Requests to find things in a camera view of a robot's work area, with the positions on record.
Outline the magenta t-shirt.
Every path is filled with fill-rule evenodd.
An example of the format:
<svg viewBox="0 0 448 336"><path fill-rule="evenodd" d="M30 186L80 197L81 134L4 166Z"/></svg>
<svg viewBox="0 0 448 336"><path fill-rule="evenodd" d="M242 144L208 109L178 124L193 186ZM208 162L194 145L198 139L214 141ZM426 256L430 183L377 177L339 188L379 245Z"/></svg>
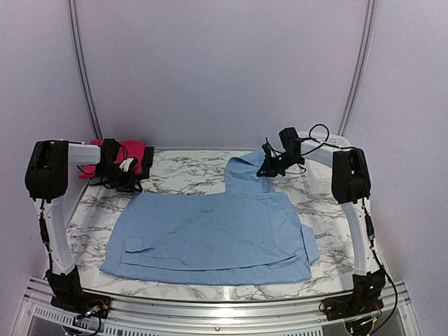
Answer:
<svg viewBox="0 0 448 336"><path fill-rule="evenodd" d="M144 156L144 150L147 145L142 141L128 140L116 141L115 139L92 140L91 145L100 147L100 163L94 165L85 165L84 168L78 168L80 179L93 179L104 176L108 169L119 169L120 163L127 159L136 157L137 165L133 172L139 177L141 173L141 160Z"/></svg>

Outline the light blue shirt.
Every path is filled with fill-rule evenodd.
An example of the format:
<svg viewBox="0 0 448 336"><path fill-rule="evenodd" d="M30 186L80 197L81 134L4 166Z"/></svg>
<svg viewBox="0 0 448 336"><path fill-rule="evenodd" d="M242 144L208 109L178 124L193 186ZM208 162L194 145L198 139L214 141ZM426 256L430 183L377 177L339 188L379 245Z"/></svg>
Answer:
<svg viewBox="0 0 448 336"><path fill-rule="evenodd" d="M310 279L319 259L314 231L287 194L257 176L263 160L261 152L229 159L222 193L135 195L115 224L101 271L206 286Z"/></svg>

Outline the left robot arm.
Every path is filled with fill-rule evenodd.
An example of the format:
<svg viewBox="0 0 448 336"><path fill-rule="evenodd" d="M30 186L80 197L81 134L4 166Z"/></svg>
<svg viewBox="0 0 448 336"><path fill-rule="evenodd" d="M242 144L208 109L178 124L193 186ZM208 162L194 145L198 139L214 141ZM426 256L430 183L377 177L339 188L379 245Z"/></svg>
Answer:
<svg viewBox="0 0 448 336"><path fill-rule="evenodd" d="M84 179L98 179L107 188L134 193L148 178L153 148L142 141L67 140L36 142L24 183L38 214L41 241L46 249L46 279L53 299L75 312L93 299L82 289L78 268L69 251L63 219L64 196L69 184L69 166L80 169Z"/></svg>

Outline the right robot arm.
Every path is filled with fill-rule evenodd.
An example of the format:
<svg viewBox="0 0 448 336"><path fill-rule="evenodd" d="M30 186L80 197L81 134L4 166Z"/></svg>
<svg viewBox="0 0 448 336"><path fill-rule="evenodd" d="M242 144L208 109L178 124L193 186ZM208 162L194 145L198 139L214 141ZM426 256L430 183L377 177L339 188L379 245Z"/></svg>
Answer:
<svg viewBox="0 0 448 336"><path fill-rule="evenodd" d="M331 169L332 196L348 220L353 252L354 274L352 293L325 299L324 307L334 312L337 305L360 314L381 295L384 285L382 266L375 251L375 229L370 211L371 181L365 154L345 138L332 135L323 124L308 132L298 133L287 127L280 131L283 150L276 150L266 141L262 145L265 159L257 175L285 176L293 165L305 165L309 160Z"/></svg>

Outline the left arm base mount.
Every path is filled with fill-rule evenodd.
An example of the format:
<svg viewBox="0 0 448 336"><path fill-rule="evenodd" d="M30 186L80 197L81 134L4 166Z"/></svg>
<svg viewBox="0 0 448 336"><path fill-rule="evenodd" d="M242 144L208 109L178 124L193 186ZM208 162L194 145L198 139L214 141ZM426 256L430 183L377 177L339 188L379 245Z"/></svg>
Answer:
<svg viewBox="0 0 448 336"><path fill-rule="evenodd" d="M84 317L87 317L86 314L89 310L99 307L99 311L94 315L101 319L106 319L111 307L111 298L97 293L83 292L79 296L62 297L54 295L50 303L56 308L74 312Z"/></svg>

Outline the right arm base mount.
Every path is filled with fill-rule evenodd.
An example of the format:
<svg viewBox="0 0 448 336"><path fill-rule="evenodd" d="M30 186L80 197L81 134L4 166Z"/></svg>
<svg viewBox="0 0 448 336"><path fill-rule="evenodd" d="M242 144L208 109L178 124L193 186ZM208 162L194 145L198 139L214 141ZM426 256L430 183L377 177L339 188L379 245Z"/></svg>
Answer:
<svg viewBox="0 0 448 336"><path fill-rule="evenodd" d="M352 293L324 299L319 305L319 310L326 315L328 321L334 321L377 312L383 307L384 303L380 295L363 297Z"/></svg>

